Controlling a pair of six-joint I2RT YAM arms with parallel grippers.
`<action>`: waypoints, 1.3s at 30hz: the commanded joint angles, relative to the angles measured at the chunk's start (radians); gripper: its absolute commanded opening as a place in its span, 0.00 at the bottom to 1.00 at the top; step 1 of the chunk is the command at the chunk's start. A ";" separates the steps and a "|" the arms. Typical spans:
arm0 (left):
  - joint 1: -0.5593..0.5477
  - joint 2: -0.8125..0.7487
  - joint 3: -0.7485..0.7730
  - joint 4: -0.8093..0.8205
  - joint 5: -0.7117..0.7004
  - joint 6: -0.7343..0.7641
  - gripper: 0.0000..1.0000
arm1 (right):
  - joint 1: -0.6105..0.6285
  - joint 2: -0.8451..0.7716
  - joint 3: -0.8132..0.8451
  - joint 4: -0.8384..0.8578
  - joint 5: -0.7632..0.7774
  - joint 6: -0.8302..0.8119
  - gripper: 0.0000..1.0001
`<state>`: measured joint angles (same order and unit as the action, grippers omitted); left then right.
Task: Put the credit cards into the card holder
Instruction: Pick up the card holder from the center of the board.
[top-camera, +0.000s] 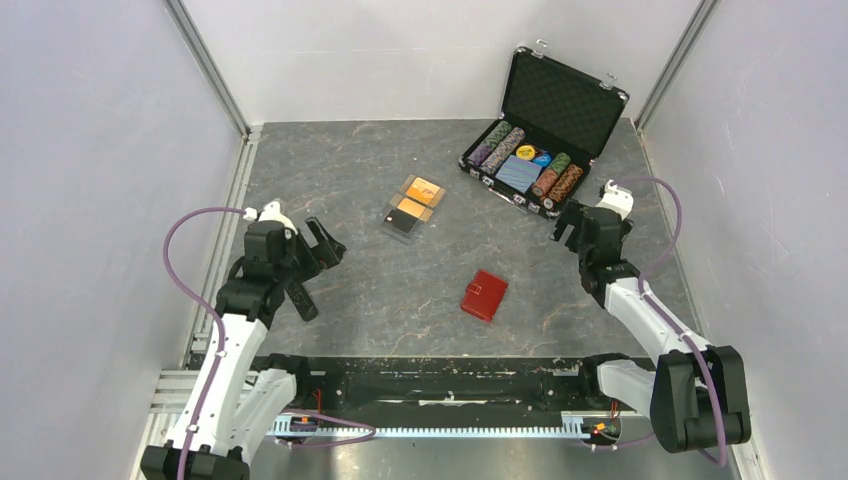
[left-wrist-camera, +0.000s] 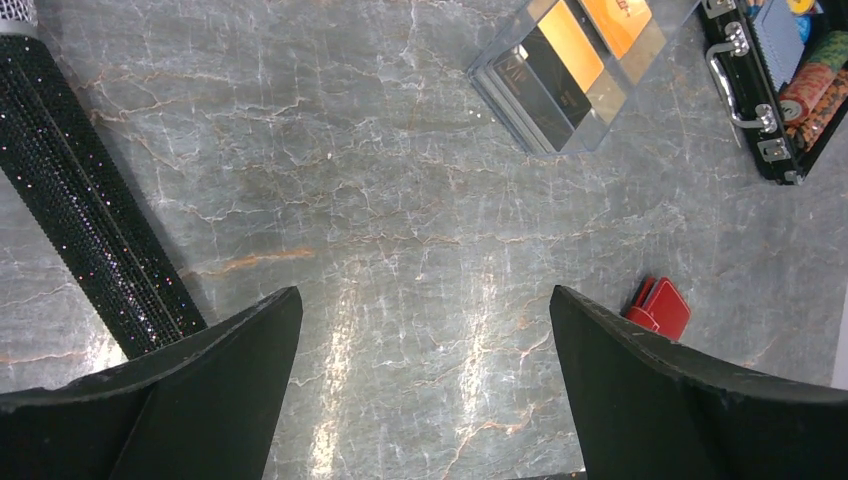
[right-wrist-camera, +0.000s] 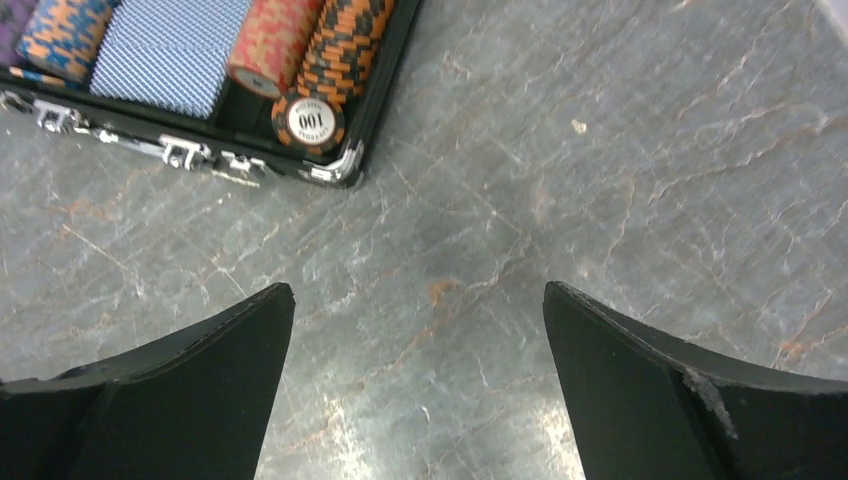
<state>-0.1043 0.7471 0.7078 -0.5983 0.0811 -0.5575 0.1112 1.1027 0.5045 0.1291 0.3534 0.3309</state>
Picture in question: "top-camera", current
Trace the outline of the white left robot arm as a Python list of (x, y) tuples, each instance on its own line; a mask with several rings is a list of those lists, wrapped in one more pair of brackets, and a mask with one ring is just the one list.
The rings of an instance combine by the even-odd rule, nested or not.
[(213, 305), (207, 353), (186, 406), (161, 445), (145, 448), (139, 468), (147, 479), (247, 479), (250, 463), (272, 422), (287, 406), (314, 394), (308, 362), (272, 354), (259, 360), (251, 391), (244, 386), (256, 354), (286, 301), (311, 321), (317, 307), (304, 284), (338, 265), (346, 247), (315, 217), (305, 224), (316, 240), (282, 214), (252, 212), (244, 253), (231, 266)]

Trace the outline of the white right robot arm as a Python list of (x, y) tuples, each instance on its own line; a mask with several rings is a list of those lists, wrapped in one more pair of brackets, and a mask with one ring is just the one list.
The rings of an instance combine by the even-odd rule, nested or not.
[(731, 346), (715, 346), (688, 329), (622, 255), (633, 223), (606, 205), (570, 201), (552, 240), (578, 256), (583, 289), (621, 322), (648, 354), (652, 370), (623, 354), (584, 360), (580, 400), (602, 408), (617, 400), (651, 422), (669, 453), (737, 445), (752, 437), (745, 367)]

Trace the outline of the gold VIP card stack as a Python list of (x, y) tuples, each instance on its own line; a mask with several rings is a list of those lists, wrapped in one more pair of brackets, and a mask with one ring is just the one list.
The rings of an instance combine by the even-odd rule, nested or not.
[(444, 189), (422, 177), (414, 176), (406, 187), (405, 195), (423, 205), (435, 207), (441, 201)]

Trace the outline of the clear acrylic card tray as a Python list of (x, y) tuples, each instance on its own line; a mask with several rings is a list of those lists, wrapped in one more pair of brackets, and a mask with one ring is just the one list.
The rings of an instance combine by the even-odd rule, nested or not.
[(411, 244), (431, 221), (446, 192), (425, 177), (409, 175), (378, 217), (381, 231)]

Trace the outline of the red leather card holder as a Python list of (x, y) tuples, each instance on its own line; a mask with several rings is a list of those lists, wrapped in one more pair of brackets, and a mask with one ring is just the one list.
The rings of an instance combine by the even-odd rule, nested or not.
[(480, 269), (466, 286), (460, 309), (483, 322), (491, 323), (507, 288), (506, 280)]

